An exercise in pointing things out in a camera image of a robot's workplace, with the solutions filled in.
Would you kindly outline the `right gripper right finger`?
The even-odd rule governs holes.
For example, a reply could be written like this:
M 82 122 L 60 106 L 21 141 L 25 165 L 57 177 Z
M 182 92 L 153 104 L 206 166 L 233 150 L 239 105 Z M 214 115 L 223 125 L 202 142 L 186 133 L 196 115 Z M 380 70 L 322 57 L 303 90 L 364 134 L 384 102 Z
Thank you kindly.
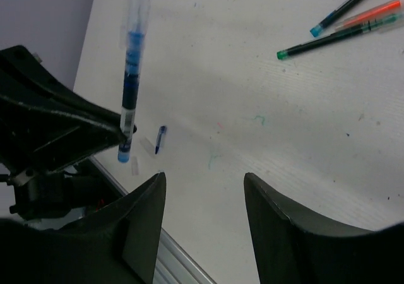
M 254 173 L 244 196 L 261 283 L 403 283 L 403 224 L 370 231 L 290 199 Z

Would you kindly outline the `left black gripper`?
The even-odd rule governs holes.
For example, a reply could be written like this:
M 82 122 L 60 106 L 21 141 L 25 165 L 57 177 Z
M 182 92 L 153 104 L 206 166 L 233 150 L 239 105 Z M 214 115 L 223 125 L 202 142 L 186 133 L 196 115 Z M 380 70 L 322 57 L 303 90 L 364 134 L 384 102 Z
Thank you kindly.
M 75 94 L 22 45 L 1 50 L 1 186 L 13 189 L 11 216 L 62 218 L 97 211 L 122 197 L 93 163 L 79 163 L 24 186 L 11 173 L 51 174 L 127 140 L 120 115 Z

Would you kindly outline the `clear pen cap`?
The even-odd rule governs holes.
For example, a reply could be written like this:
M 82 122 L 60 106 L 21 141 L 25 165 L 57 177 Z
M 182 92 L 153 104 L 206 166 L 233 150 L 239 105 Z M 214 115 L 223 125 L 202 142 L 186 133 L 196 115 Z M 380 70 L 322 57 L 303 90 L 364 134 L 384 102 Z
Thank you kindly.
M 152 142 L 148 138 L 146 138 L 146 137 L 141 138 L 140 145 L 144 148 L 144 150 L 147 152 L 147 154 L 149 156 L 151 156 L 152 158 L 155 158 L 155 155 L 156 155 L 155 145 L 152 144 Z
M 131 173 L 133 176 L 139 175 L 139 165 L 136 157 L 131 157 Z

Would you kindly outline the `blue pen cap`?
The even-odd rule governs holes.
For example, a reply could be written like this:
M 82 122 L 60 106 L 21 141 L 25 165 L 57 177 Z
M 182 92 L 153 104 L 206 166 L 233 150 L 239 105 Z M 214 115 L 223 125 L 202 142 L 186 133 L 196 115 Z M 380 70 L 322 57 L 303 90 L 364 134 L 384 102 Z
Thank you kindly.
M 160 126 L 157 134 L 157 140 L 155 142 L 155 154 L 157 155 L 163 145 L 163 139 L 167 132 L 167 126 Z

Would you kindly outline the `blue clear gel pen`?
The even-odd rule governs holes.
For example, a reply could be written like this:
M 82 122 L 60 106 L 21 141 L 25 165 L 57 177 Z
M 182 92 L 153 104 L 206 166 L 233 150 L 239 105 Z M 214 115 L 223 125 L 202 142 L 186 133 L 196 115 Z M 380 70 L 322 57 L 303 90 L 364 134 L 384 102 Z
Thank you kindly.
M 121 44 L 126 50 L 121 107 L 121 131 L 126 140 L 119 145 L 117 159 L 126 163 L 130 159 L 134 134 L 134 118 L 140 85 L 141 62 L 151 0 L 126 0 L 121 28 Z

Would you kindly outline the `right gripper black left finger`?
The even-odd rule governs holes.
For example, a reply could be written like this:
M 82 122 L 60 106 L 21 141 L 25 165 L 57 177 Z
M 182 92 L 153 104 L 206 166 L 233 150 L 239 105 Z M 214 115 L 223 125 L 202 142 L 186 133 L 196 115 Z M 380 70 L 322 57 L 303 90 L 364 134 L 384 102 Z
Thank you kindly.
M 59 230 L 1 219 L 1 283 L 152 283 L 166 176 Z

